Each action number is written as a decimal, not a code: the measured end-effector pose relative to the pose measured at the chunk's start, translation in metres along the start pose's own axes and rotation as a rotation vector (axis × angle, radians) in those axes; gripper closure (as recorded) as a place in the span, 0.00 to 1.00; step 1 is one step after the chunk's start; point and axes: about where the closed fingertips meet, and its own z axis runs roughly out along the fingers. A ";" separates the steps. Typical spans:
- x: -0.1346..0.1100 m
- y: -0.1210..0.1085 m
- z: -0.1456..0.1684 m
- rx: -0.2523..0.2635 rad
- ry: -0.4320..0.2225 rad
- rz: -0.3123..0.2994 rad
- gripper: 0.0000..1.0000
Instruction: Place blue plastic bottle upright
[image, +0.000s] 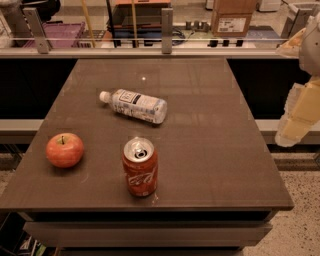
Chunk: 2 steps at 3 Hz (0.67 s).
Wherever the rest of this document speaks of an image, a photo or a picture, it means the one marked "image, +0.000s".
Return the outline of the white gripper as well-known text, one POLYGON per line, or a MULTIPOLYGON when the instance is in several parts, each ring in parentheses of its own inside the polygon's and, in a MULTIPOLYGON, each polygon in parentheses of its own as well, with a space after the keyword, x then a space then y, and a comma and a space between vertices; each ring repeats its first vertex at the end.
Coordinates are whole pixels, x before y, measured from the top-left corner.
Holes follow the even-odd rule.
MULTIPOLYGON (((320 13, 311 17, 306 29, 299 30, 281 44, 276 53, 287 58, 299 57, 302 70, 312 76, 320 76, 320 13)), ((292 147, 320 121, 320 78, 311 77, 305 85, 295 83, 289 91, 284 110, 275 142, 282 147, 292 147)))

